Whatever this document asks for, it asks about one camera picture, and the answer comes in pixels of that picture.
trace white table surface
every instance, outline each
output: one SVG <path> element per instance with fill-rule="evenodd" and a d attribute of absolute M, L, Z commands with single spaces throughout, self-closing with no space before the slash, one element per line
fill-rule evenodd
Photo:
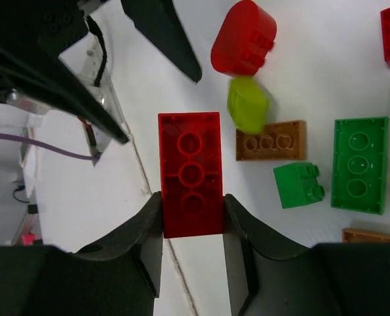
<path fill-rule="evenodd" d="M 341 230 L 348 226 L 390 232 L 390 181 L 387 181 L 383 216 L 330 207 L 334 120 L 390 118 L 390 69 L 383 60 L 379 16 L 381 10 L 390 7 L 390 0 L 257 1 L 276 19 L 278 32 L 275 47 L 255 78 L 272 98 L 270 111 L 274 122 L 307 121 L 308 161 L 319 166 L 322 174 L 319 180 L 326 190 L 324 201 L 287 210 L 281 209 L 273 175 L 274 167 L 287 162 L 235 161 L 235 128 L 226 111 L 229 78 L 215 72 L 210 65 L 210 48 L 234 3 L 234 0 L 174 1 L 202 64 L 203 78 L 197 85 L 134 29 L 131 20 L 123 14 L 119 0 L 110 0 L 94 14 L 105 33 L 108 68 L 152 191 L 160 190 L 158 113 L 220 111 L 224 193 L 234 194 L 254 216 L 309 247 L 318 242 L 340 242 Z M 48 138 L 56 142 L 56 137 Z M 58 145 L 65 147 L 67 143 L 63 140 Z M 84 147 L 77 147 L 75 143 L 69 146 L 67 149 L 83 153 Z M 125 201 L 126 196 L 137 194 L 138 190 L 129 190 L 128 179 L 140 177 L 120 167 L 125 159 L 133 159 L 131 153 L 125 158 L 126 150 L 112 149 L 109 159 L 116 159 L 114 167 L 108 163 L 101 165 L 103 172 L 100 171 L 95 181 L 85 175 L 87 169 L 80 167 L 85 162 L 56 162 L 62 158 L 50 161 L 57 166 L 55 171 L 70 171 L 70 181 L 63 181 L 59 188 L 61 195 L 52 193 L 52 197 L 46 193 L 45 199 L 56 203 L 55 197 L 62 196 L 72 201 L 74 207 L 84 206 L 93 211 L 104 207 L 114 209 L 110 215 L 99 213 L 83 217 L 80 213 L 75 218 L 61 213 L 63 221 L 83 224 L 75 232 L 71 224 L 64 239 L 56 235 L 60 245 L 69 242 L 71 236 L 77 236 L 78 249 L 84 242 L 79 234 L 87 234 L 85 241 L 87 230 L 96 230 L 89 234 L 91 237 L 102 236 L 125 219 L 125 216 L 120 218 L 113 214 L 124 206 L 138 209 L 137 203 L 129 205 Z M 123 155 L 120 158 L 115 156 L 119 151 Z M 53 182 L 53 178 L 61 177 L 55 171 L 47 173 L 46 181 Z M 79 187 L 90 191 L 85 195 Z M 100 188 L 106 196 L 97 195 Z M 61 222 L 49 215 L 45 221 Z M 172 244 L 198 315 L 229 315 L 222 237 L 182 238 L 173 240 Z"/>

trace orange lego brick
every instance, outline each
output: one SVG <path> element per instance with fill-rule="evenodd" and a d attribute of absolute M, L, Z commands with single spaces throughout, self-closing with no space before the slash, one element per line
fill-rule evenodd
<path fill-rule="evenodd" d="M 306 122 L 268 124 L 259 135 L 236 130 L 236 161 L 305 160 Z"/>
<path fill-rule="evenodd" d="M 343 242 L 390 242 L 390 234 L 370 232 L 368 230 L 344 228 L 342 230 Z"/>

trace small green lego brick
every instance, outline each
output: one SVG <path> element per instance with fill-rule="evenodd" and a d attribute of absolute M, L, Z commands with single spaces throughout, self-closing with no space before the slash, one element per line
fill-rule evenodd
<path fill-rule="evenodd" d="M 228 112 L 236 127 L 246 134 L 260 134 L 266 124 L 269 100 L 251 77 L 230 80 Z"/>
<path fill-rule="evenodd" d="M 388 134 L 387 117 L 335 121 L 332 207 L 383 214 Z"/>
<path fill-rule="evenodd" d="M 319 168 L 312 163 L 290 163 L 274 169 L 283 209 L 322 201 L 325 190 L 316 179 Z"/>

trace purple cable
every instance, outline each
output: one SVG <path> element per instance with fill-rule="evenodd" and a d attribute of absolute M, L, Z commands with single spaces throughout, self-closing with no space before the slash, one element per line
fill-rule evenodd
<path fill-rule="evenodd" d="M 72 157 L 72 158 L 77 158 L 77 159 L 82 159 L 82 160 L 92 160 L 92 161 L 98 160 L 98 157 L 78 155 L 77 153 L 71 153 L 70 151 L 66 151 L 66 150 L 57 148 L 55 146 L 49 145 L 47 143 L 43 143 L 43 142 L 40 142 L 38 140 L 33 140 L 32 138 L 28 138 L 28 137 L 0 133 L 0 140 L 10 140 L 12 142 L 20 142 L 20 143 L 34 145 L 34 146 L 38 146 L 41 148 L 45 148 L 45 149 L 54 151 L 55 153 L 60 153 L 61 155 Z"/>

